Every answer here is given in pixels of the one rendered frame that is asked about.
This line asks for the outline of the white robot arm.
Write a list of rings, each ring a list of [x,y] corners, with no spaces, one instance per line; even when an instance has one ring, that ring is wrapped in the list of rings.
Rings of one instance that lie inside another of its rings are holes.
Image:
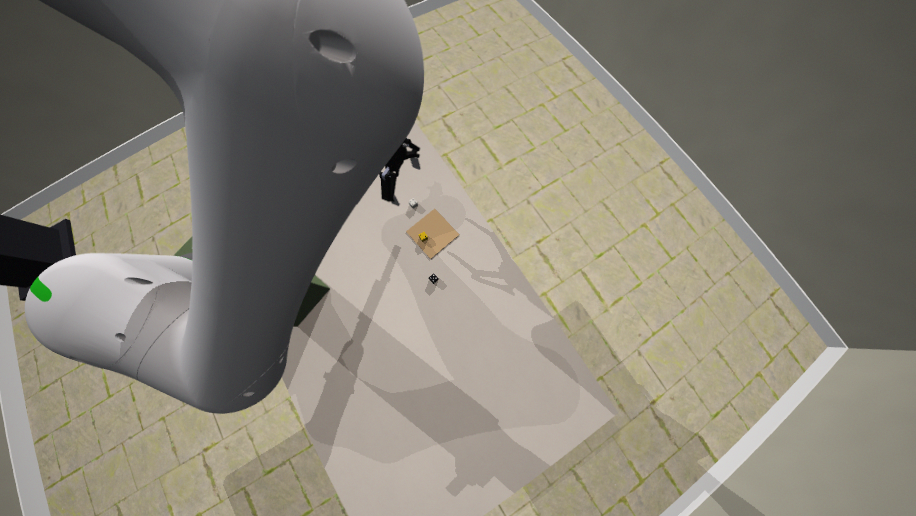
[[[424,61],[405,0],[39,1],[176,95],[192,253],[63,259],[28,291],[31,333],[205,412],[257,404],[332,242],[407,147]]]

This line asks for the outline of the tan square mat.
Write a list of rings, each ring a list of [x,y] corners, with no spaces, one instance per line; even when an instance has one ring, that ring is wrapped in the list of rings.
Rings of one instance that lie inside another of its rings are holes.
[[[428,237],[424,242],[419,237],[422,232]],[[459,236],[436,209],[408,229],[407,233],[430,259]]]

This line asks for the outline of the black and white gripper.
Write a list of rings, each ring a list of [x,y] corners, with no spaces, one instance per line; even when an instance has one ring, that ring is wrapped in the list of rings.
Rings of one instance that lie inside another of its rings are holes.
[[[414,149],[412,149],[412,151],[407,151],[407,148],[406,148],[406,150],[401,155],[390,159],[388,163],[385,165],[385,171],[379,173],[379,176],[381,179],[381,197],[382,199],[388,202],[390,202],[391,200],[391,203],[396,206],[400,205],[396,196],[394,195],[396,179],[399,176],[399,169],[401,168],[401,165],[404,163],[403,160],[404,159],[407,160],[408,158],[410,158],[412,167],[420,170],[420,164],[418,160],[418,158],[420,157],[420,154],[417,154],[417,152],[420,151],[420,148],[414,145],[410,139],[407,138],[407,141],[408,141],[408,144],[407,144],[408,147],[411,147],[411,148],[413,147]]]

